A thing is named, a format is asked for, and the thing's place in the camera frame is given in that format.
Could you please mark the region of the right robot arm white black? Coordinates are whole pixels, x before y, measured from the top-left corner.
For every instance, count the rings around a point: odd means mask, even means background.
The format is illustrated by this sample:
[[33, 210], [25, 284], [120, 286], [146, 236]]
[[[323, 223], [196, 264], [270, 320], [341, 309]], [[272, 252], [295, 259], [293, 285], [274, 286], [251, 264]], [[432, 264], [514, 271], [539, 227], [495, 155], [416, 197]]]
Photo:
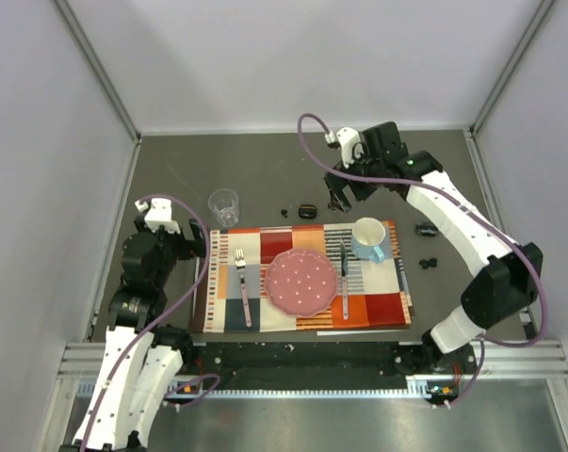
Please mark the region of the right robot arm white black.
[[430, 371], [446, 371], [458, 349], [537, 299], [542, 251], [533, 243], [521, 246], [496, 229], [459, 192], [435, 157], [427, 151], [409, 152], [394, 122], [363, 132], [327, 130], [325, 141], [341, 155], [324, 177], [341, 209], [350, 208], [346, 188], [358, 201], [379, 187], [396, 192], [438, 229], [473, 276], [460, 305], [422, 336], [421, 358]]

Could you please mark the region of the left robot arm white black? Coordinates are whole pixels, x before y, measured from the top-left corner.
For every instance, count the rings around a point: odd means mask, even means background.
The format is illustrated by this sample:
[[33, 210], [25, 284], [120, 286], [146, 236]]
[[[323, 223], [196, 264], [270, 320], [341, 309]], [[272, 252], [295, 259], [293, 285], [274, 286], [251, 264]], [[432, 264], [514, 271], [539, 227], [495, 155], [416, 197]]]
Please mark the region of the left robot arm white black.
[[188, 332], [164, 325], [172, 308], [166, 283], [180, 261], [205, 258], [206, 229], [192, 219], [186, 238], [172, 219], [135, 219], [122, 245], [122, 274], [108, 309], [105, 348], [88, 411], [62, 451], [145, 451], [157, 412], [176, 373], [196, 360]]

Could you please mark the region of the black earbud charging case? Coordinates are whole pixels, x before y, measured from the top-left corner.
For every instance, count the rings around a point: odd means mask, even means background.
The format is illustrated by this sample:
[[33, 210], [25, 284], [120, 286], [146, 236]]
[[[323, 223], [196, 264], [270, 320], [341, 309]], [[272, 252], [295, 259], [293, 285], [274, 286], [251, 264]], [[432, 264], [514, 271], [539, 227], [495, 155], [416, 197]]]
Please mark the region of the black earbud charging case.
[[302, 204], [298, 208], [298, 215], [302, 219], [314, 219], [317, 216], [317, 208], [313, 204]]

